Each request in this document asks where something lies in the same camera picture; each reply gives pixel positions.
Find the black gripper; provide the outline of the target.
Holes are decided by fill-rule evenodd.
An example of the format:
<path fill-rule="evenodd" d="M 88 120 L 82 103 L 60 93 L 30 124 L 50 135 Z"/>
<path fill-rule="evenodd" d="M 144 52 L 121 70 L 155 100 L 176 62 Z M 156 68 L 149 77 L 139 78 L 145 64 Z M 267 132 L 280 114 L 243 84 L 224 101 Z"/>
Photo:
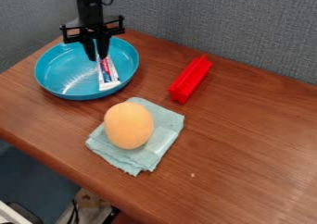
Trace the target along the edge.
<path fill-rule="evenodd" d="M 101 59 L 108 56 L 109 36 L 125 32 L 124 17 L 103 16 L 100 0 L 76 0 L 77 18 L 62 24 L 62 42 L 66 44 L 81 42 L 89 61 L 94 60 L 92 39 L 96 38 L 96 49 Z"/>

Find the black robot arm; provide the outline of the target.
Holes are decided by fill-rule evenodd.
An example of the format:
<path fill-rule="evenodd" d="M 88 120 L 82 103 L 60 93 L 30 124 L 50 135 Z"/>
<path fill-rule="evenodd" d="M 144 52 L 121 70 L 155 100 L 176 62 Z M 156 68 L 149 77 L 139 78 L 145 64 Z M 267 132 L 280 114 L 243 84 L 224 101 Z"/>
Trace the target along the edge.
<path fill-rule="evenodd" d="M 61 24 L 62 42 L 80 43 L 89 61 L 108 56 L 109 39 L 125 32 L 124 16 L 104 17 L 103 7 L 113 0 L 76 0 L 77 18 Z"/>

